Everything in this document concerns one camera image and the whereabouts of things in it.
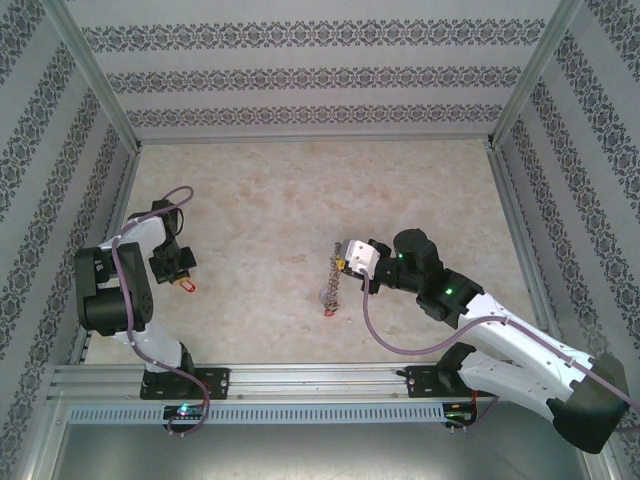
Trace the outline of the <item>grey metal sheet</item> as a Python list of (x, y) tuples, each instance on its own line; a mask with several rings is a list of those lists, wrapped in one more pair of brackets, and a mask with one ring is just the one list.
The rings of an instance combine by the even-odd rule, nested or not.
[(208, 426), (175, 439), (156, 426), (73, 425), (53, 480), (587, 480), (544, 430), (428, 424)]

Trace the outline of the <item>aluminium frame post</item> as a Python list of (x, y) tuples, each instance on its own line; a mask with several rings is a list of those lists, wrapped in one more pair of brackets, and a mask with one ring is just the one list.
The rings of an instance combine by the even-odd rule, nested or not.
[(495, 150), (504, 142), (582, 3), (583, 0), (559, 0), (494, 129), (484, 143), (487, 151)]
[(61, 399), (45, 402), (17, 480), (53, 479), (67, 420), (68, 407)]
[(140, 141), (66, 0), (42, 0), (42, 4), (127, 151), (137, 154)]
[(608, 441), (600, 453), (583, 453), (588, 480), (632, 480), (626, 461), (621, 458)]

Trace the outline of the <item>aluminium back rail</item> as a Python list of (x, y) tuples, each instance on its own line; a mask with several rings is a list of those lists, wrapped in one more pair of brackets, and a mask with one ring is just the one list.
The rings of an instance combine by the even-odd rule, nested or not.
[(289, 136), (231, 136), (192, 138), (152, 138), (140, 140), (141, 146), (217, 145), (217, 144), (275, 144), (275, 143), (340, 143), (340, 142), (417, 142), (417, 141), (475, 141), (488, 142), (488, 135), (478, 134), (357, 134), (357, 135), (289, 135)]

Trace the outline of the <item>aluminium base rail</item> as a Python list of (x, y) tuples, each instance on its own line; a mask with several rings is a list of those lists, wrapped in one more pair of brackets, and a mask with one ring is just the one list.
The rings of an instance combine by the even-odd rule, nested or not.
[[(227, 400), (239, 403), (372, 403), (409, 398), (398, 363), (230, 365)], [(134, 403), (140, 400), (140, 364), (58, 366), (46, 400)]]

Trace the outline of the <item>aluminium side rail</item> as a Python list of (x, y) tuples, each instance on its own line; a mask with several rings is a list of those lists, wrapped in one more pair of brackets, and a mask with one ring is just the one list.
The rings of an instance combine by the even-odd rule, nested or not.
[(486, 147), (488, 161), (504, 210), (516, 257), (524, 277), (525, 287), (532, 304), (539, 329), (554, 338), (560, 336), (553, 308), (547, 295), (544, 280), (537, 265), (533, 246), (526, 229), (524, 217), (501, 153), (491, 145)]
[[(120, 230), (124, 222), (140, 158), (141, 152), (138, 152), (131, 158), (126, 168), (122, 171), (117, 195), (109, 217), (109, 223), (102, 234), (99, 243), (112, 238)], [(85, 361), (87, 345), (90, 343), (90, 336), (91, 334), (88, 333), (84, 327), (78, 325), (73, 337), (72, 349), (69, 351), (66, 361), (67, 365), (78, 365)]]

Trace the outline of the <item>small circuit board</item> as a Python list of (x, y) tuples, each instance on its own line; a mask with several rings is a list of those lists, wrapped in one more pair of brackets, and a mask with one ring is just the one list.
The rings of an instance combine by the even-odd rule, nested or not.
[(163, 419), (169, 420), (187, 420), (199, 421), (204, 414), (202, 405), (181, 404), (178, 406), (165, 406), (163, 411)]
[(477, 404), (474, 402), (446, 403), (443, 408), (447, 427), (469, 427), (477, 419)]

